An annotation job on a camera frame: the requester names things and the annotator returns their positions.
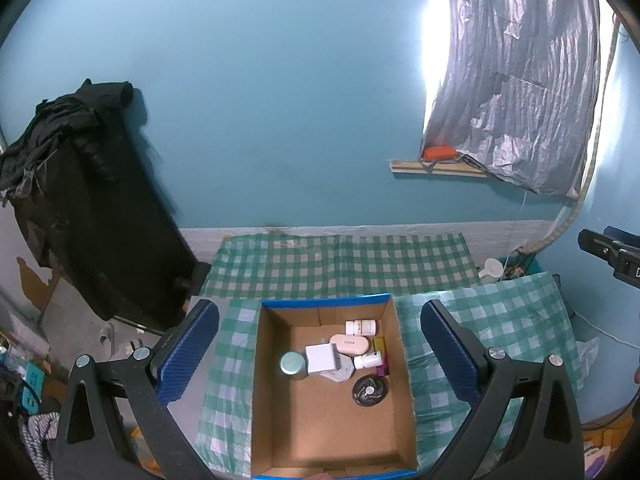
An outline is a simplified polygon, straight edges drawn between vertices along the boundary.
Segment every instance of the green checkered tablecloth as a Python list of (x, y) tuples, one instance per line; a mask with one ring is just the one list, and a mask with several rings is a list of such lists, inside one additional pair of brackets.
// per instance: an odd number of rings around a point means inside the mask
[[(576, 341), (553, 278), (548, 272), (413, 296), (396, 296), (402, 342), (410, 374), (420, 468), (446, 448), (468, 413), (456, 399), (420, 330), (423, 304), (439, 298), (453, 317), (485, 346), (504, 348), (513, 358), (541, 361), (560, 354), (572, 384), (582, 387)], [(194, 443), (216, 471), (250, 476), (252, 384), (259, 300), (232, 300), (216, 336), (209, 383)], [(494, 441), (507, 443), (518, 411), (512, 401)]]
[(333, 298), (418, 294), (479, 285), (462, 234), (297, 237), (222, 243), (201, 291), (218, 298)]

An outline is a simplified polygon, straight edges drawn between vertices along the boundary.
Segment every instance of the cardboard box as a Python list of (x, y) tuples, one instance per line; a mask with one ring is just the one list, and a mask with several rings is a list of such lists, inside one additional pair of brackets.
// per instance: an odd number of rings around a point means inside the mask
[[(364, 408), (351, 397), (354, 382), (321, 376), (295, 381), (281, 373), (284, 352), (304, 353), (321, 338), (344, 333), (344, 322), (378, 320), (390, 375), (388, 394)], [(260, 307), (252, 409), (252, 477), (300, 478), (327, 472), (334, 478), (414, 474), (415, 418), (396, 308), (390, 294), (330, 300), (272, 300)]]

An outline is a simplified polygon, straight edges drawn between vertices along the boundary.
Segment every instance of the gray floor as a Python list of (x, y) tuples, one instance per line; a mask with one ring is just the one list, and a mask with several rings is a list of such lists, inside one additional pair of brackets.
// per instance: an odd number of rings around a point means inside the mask
[[(194, 304), (199, 298), (193, 298)], [(221, 318), (226, 310), (226, 302), (216, 300)], [(130, 340), (142, 339), (146, 346), (153, 346), (158, 336), (139, 333), (135, 328), (112, 320), (115, 328), (115, 345), (118, 348)], [(49, 361), (54, 374), (66, 380), (76, 358), (89, 354), (96, 361), (105, 360), (104, 349), (98, 340), (100, 331), (107, 325), (94, 314), (78, 291), (65, 280), (60, 279), (40, 321), (43, 334), (51, 344)], [(207, 387), (210, 359), (214, 343), (203, 357), (182, 398), (169, 404), (169, 410), (189, 442), (193, 443), (198, 429), (198, 418)], [(126, 401), (119, 401), (118, 408), (125, 427), (133, 430), (135, 419)]]

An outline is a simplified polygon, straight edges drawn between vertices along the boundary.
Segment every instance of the mint green lid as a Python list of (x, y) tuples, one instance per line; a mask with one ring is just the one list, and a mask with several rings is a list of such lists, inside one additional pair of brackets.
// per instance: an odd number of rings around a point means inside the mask
[(295, 375), (305, 368), (305, 358), (298, 352), (287, 352), (280, 358), (280, 370), (287, 375)]

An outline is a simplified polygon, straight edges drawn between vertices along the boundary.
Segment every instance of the gray plastic sheet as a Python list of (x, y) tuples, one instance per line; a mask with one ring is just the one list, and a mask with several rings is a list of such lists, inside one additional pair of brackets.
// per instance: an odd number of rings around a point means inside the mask
[(422, 149), (576, 198), (600, 77), (598, 0), (449, 0), (447, 72)]

